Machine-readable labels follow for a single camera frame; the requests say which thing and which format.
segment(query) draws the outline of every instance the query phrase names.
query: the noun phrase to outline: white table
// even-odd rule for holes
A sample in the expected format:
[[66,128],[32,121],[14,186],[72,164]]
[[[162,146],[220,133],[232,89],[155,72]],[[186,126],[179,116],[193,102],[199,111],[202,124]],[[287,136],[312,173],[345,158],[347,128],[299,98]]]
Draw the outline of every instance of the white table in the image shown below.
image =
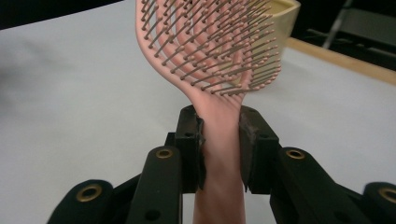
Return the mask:
[[[282,146],[361,192],[396,183],[395,96],[395,86],[286,49],[279,79],[244,105]],[[141,54],[134,1],[0,31],[0,223],[45,223],[76,184],[116,187],[139,174],[189,104]],[[275,223],[268,197],[248,193],[246,204],[248,223]]]

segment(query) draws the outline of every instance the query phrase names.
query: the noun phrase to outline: hairbrush bristle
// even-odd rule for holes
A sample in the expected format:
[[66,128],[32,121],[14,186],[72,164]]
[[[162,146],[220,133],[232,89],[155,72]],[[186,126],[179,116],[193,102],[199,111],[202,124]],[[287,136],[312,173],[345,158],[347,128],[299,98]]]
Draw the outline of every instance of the hairbrush bristle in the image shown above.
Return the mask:
[[140,48],[163,76],[178,76],[202,91],[231,96],[262,89],[280,71],[266,4],[137,0]]

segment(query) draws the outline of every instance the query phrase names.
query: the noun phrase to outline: hairbrush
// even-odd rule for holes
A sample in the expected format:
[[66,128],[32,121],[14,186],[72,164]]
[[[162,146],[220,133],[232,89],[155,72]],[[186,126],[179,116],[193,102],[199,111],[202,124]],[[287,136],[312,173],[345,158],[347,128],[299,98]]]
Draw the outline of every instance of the hairbrush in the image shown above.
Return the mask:
[[136,0],[136,37],[158,73],[190,99],[203,126],[206,180],[194,223],[245,223],[238,122],[246,93],[280,71],[268,1]]

